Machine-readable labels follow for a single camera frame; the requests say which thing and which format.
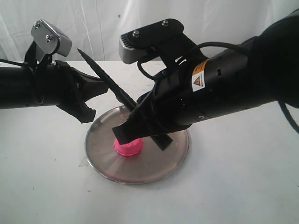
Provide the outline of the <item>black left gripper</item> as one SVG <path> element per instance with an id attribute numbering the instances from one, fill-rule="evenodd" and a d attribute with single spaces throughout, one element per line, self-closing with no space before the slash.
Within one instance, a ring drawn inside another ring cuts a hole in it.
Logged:
<path id="1" fill-rule="evenodd" d="M 32 42 L 25 54 L 24 66 L 30 83 L 26 107 L 55 105 L 80 123 L 94 120 L 96 111 L 86 101 L 107 93 L 108 86 L 98 77 L 85 74 L 63 61 L 52 62 L 46 53 L 39 61 L 37 54 L 44 52 Z"/>

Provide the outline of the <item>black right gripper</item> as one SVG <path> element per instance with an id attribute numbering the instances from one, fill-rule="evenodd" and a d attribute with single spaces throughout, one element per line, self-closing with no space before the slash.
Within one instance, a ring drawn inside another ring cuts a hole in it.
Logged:
<path id="1" fill-rule="evenodd" d="M 163 98 L 164 133 L 249 108 L 248 58 L 227 49 L 202 62 L 183 63 L 149 93 Z"/>

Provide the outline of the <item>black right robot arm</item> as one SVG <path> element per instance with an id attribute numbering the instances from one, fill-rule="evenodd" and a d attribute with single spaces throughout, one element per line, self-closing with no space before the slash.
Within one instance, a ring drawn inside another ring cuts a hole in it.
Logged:
<path id="1" fill-rule="evenodd" d="M 187 129 L 193 123 L 278 101 L 299 106 L 299 18 L 285 17 L 213 57 L 166 19 L 121 36 L 125 63 L 160 57 L 166 69 L 113 128 L 120 143 Z"/>

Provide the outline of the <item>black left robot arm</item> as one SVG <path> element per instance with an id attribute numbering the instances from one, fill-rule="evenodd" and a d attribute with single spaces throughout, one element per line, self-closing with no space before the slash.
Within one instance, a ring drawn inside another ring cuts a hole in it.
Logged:
<path id="1" fill-rule="evenodd" d="M 80 123 L 94 120 L 96 110 L 86 101 L 105 94 L 108 86 L 98 77 L 85 74 L 67 62 L 46 54 L 37 61 L 38 46 L 33 42 L 22 63 L 0 68 L 1 109 L 56 106 Z"/>

